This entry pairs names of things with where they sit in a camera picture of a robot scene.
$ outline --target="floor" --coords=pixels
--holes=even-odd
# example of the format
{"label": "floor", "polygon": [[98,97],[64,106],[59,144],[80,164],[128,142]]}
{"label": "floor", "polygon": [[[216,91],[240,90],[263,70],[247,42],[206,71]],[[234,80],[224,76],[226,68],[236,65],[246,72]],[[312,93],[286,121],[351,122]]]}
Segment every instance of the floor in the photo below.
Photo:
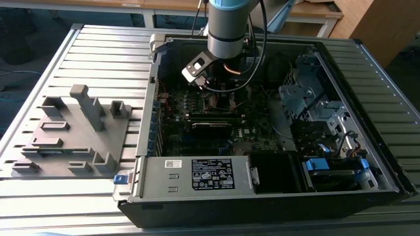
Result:
{"label": "floor", "polygon": [[[16,66],[8,65],[0,59],[0,74],[18,70],[43,73],[74,23],[144,27],[143,16],[138,14],[59,11],[58,16],[59,18],[54,19],[50,11],[32,10],[31,18],[38,29],[35,33],[27,35],[27,41],[35,51],[35,58],[31,62]],[[192,28],[194,17],[158,16],[156,21],[159,28],[188,30]],[[204,26],[206,20],[199,18],[195,29],[200,29]],[[0,75],[0,98],[16,101],[7,102],[0,100],[0,137],[19,112],[24,103],[23,100],[31,93],[38,79],[39,76],[36,74],[28,73]],[[11,83],[19,84],[19,86],[7,86]]]}
{"label": "floor", "polygon": [[[27,41],[35,51],[35,59],[18,66],[6,64],[0,59],[0,70],[32,70],[42,73],[74,23],[128,27],[144,26],[143,16],[136,14],[59,11],[58,16],[59,18],[54,19],[47,10],[32,10],[31,18],[38,30],[27,36]],[[194,17],[158,16],[158,27],[160,28],[191,29],[192,22]],[[204,18],[199,18],[196,29],[204,25]],[[418,96],[418,88],[420,88],[419,65],[419,55],[408,57],[407,54],[402,54],[387,68],[388,74],[418,108],[420,108],[420,97]],[[38,78],[39,76],[36,74],[8,74],[0,76],[0,89],[12,82],[20,84],[18,87],[6,87],[6,89],[0,91],[0,98],[24,100]],[[6,102],[0,100],[0,137],[19,112],[22,104],[23,101]]]}

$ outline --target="wire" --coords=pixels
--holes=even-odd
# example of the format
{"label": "wire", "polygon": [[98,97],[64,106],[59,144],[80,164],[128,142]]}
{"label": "wire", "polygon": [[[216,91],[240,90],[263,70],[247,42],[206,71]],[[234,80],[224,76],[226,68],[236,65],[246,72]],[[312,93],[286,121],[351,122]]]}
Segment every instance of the wire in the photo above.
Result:
{"label": "wire", "polygon": [[271,126],[272,128],[274,128],[274,130],[276,131],[276,133],[283,137],[283,138],[286,138],[286,139],[290,139],[290,140],[294,140],[295,141],[295,139],[292,139],[292,138],[290,138],[290,137],[287,137],[287,136],[284,136],[278,130],[276,130],[276,127],[272,125]]}
{"label": "wire", "polygon": [[351,135],[352,133],[356,133],[356,132],[352,131],[352,130],[348,130],[348,131],[344,133],[344,135],[343,135],[343,137],[342,137],[342,139],[340,139],[340,142],[339,142],[338,149],[336,149],[336,157],[340,157],[340,150],[342,150],[342,147],[343,147],[343,144],[344,144],[344,140],[346,140],[347,136]]}
{"label": "wire", "polygon": [[262,85],[262,89],[263,89],[263,92],[264,92],[266,96],[268,96],[268,93],[266,92],[266,89],[264,89],[263,85]]}
{"label": "wire", "polygon": [[354,149],[354,151],[350,153],[347,157],[355,156],[356,152],[360,150],[362,145],[360,145],[360,142],[358,142],[356,138],[354,138],[354,142],[358,145],[358,147]]}
{"label": "wire", "polygon": [[218,89],[212,89],[212,88],[207,87],[207,90],[210,90],[212,92],[235,92],[236,90],[242,89],[243,87],[247,86],[247,84],[250,83],[250,81],[252,80],[252,78],[256,74],[258,69],[260,68],[264,54],[266,54],[266,45],[267,45],[267,13],[266,13],[264,0],[259,0],[259,1],[260,1],[262,11],[263,11],[263,22],[264,22],[264,39],[263,39],[263,50],[262,50],[260,60],[258,61],[256,67],[254,69],[252,74],[250,75],[247,82],[242,86],[239,86],[238,88],[234,88],[234,89],[228,89],[228,90],[218,90]]}
{"label": "wire", "polygon": [[228,72],[231,72],[234,75],[243,75],[243,74],[248,73],[248,71],[250,71],[251,68],[254,67],[255,61],[256,61],[258,48],[256,48],[256,38],[255,38],[255,33],[254,33],[254,25],[252,25],[251,15],[250,15],[248,19],[250,19],[250,24],[248,24],[248,26],[250,26],[250,35],[251,35],[251,39],[252,39],[252,43],[254,43],[254,59],[252,59],[252,64],[251,64],[251,66],[250,66],[248,69],[247,69],[246,71],[243,71],[243,72],[236,71],[236,70],[232,70],[227,64],[223,65],[224,69],[226,69]]}
{"label": "wire", "polygon": [[198,6],[198,12],[196,12],[196,16],[195,16],[195,21],[192,23],[191,36],[195,35],[195,27],[196,27],[198,17],[199,17],[199,13],[200,13],[200,8],[202,8],[202,0],[199,2],[199,6]]}
{"label": "wire", "polygon": [[204,19],[206,19],[206,24],[208,23],[208,4],[204,2]]}
{"label": "wire", "polygon": [[22,100],[10,100],[10,99],[4,99],[4,98],[0,98],[0,101],[4,101],[4,102],[22,102],[24,101],[26,99],[22,99]]}
{"label": "wire", "polygon": [[311,104],[303,109],[303,111],[299,113],[299,116],[296,119],[299,119],[303,114],[306,114],[307,111],[318,104],[318,102],[322,100],[323,96],[326,95],[326,91],[323,91],[316,98],[312,100]]}
{"label": "wire", "polygon": [[240,104],[238,104],[238,105],[235,106],[234,110],[235,110],[240,105],[243,105],[246,102],[248,102],[248,101],[250,101],[250,99],[247,99],[247,100],[243,101]]}

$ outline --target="motherboard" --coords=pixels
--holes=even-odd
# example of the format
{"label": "motherboard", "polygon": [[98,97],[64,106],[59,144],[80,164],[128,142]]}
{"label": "motherboard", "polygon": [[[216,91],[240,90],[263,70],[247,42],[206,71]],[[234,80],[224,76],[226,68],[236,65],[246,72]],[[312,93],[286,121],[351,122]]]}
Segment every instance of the motherboard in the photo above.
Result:
{"label": "motherboard", "polygon": [[235,94],[218,94],[187,84],[160,85],[163,156],[243,155],[282,148],[267,108],[274,89],[251,84]]}

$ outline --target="metal bracket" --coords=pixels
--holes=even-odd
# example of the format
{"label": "metal bracket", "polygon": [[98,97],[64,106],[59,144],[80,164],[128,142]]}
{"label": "metal bracket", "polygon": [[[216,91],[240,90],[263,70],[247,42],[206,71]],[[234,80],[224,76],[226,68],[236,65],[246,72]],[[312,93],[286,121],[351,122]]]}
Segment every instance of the metal bracket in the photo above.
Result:
{"label": "metal bracket", "polygon": [[151,53],[158,53],[159,51],[162,51],[162,46],[166,45],[167,42],[167,35],[166,34],[160,34],[160,33],[155,33],[151,36]]}

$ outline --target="black cable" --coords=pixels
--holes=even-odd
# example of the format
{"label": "black cable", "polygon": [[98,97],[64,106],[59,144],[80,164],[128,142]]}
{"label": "black cable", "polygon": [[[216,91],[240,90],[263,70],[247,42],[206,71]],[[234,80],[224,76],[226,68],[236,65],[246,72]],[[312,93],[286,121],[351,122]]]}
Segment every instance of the black cable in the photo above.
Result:
{"label": "black cable", "polygon": [[311,104],[303,109],[303,111],[299,113],[299,116],[296,119],[299,119],[303,114],[306,114],[307,111],[318,104],[318,102],[322,100],[323,96],[326,95],[326,91],[320,93],[320,95],[316,96],[316,98],[312,100]]}
{"label": "black cable", "polygon": [[247,84],[250,83],[251,79],[254,78],[258,69],[260,68],[262,62],[263,62],[263,58],[264,58],[264,54],[266,54],[266,45],[267,45],[267,13],[266,13],[266,5],[264,5],[264,0],[259,0],[260,1],[260,6],[262,6],[262,11],[263,11],[263,22],[264,22],[264,39],[263,39],[263,50],[262,50],[262,55],[260,55],[260,60],[258,61],[256,67],[254,69],[252,74],[250,75],[250,78],[247,80],[247,82],[240,85],[238,88],[234,89],[228,89],[228,90],[218,90],[218,89],[212,89],[207,87],[207,90],[212,91],[212,92],[235,92],[236,90],[242,89],[243,87],[247,86]]}
{"label": "black cable", "polygon": [[346,141],[346,137],[348,135],[351,135],[352,133],[356,133],[355,131],[352,130],[348,130],[344,135],[343,135],[343,138],[340,139],[340,142],[339,142],[339,146],[338,146],[338,149],[336,149],[336,157],[340,157],[340,150],[342,150],[342,147],[343,147],[343,144],[344,144],[344,141]]}
{"label": "black cable", "polygon": [[195,27],[196,27],[198,17],[199,17],[199,13],[200,13],[200,7],[202,7],[202,0],[200,0],[199,7],[198,7],[198,12],[196,12],[196,16],[195,16],[195,21],[194,21],[194,23],[192,23],[191,36],[195,35]]}
{"label": "black cable", "polygon": [[258,47],[256,47],[256,38],[255,38],[255,33],[254,33],[254,24],[252,24],[252,19],[251,19],[251,15],[250,15],[250,34],[251,34],[251,39],[252,39],[252,46],[254,46],[254,59],[252,59],[252,64],[248,67],[248,69],[242,72],[242,74],[248,73],[248,71],[251,70],[251,68],[255,65],[255,61],[256,61],[256,55],[258,55]]}
{"label": "black cable", "polygon": [[208,4],[204,2],[204,19],[206,24],[208,24]]}

